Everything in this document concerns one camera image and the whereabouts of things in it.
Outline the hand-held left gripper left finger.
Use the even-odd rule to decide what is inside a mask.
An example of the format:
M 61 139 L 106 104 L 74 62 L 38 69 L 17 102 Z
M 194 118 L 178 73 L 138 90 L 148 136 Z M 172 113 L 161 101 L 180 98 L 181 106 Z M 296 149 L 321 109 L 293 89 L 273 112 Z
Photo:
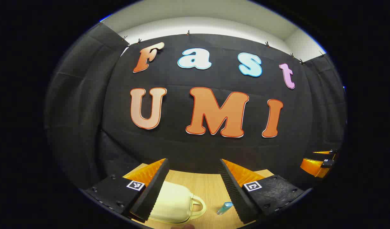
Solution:
M 94 200 L 126 218 L 144 223 L 170 170 L 167 158 L 122 177 L 111 175 L 85 190 Z

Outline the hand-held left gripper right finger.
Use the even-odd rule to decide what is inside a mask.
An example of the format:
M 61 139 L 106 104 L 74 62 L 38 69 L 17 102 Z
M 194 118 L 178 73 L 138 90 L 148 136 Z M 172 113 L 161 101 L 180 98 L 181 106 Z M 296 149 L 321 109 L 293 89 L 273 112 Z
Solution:
M 219 161 L 218 172 L 244 224 L 271 220 L 306 195 L 279 175 L 264 177 L 225 159 Z

